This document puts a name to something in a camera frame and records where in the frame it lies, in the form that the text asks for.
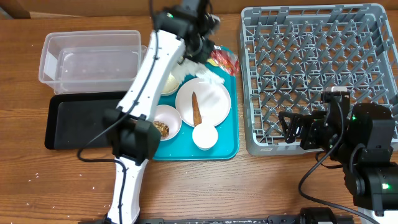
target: round plate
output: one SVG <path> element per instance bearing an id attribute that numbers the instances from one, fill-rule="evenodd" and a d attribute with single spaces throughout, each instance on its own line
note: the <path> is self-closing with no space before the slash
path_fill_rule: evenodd
<path id="1" fill-rule="evenodd" d="M 192 93 L 195 92 L 202 122 L 213 126 L 221 124 L 231 109 L 231 97 L 222 84 L 210 84 L 194 78 L 181 86 L 175 97 L 175 108 L 182 120 L 193 127 Z"/>
<path id="2" fill-rule="evenodd" d="M 181 128 L 181 116 L 178 111 L 169 105 L 158 105 L 156 106 L 155 121 L 166 124 L 169 127 L 169 135 L 167 137 L 161 137 L 161 141 L 172 139 Z"/>

